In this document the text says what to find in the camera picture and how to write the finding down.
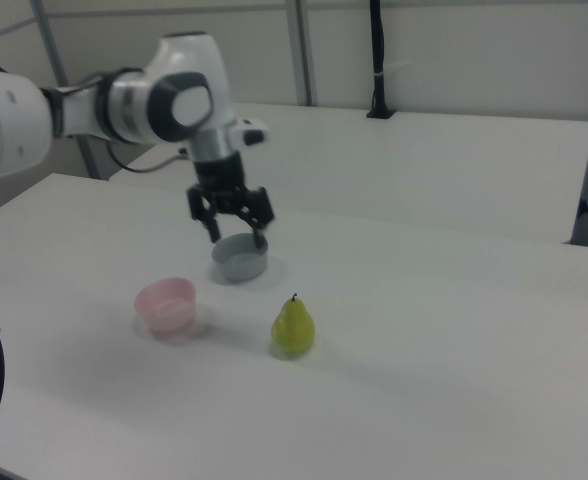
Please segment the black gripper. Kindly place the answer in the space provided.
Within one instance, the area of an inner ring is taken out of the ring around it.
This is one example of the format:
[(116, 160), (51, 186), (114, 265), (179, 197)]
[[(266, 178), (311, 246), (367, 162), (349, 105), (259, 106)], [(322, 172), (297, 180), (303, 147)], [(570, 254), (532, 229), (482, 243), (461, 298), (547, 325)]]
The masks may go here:
[(216, 243), (221, 238), (217, 213), (235, 214), (250, 226), (255, 247), (266, 247), (265, 230), (275, 214), (264, 187), (250, 190), (245, 186), (240, 154), (195, 162), (194, 168), (198, 182), (186, 191), (188, 205), (192, 219), (203, 225), (210, 241)]

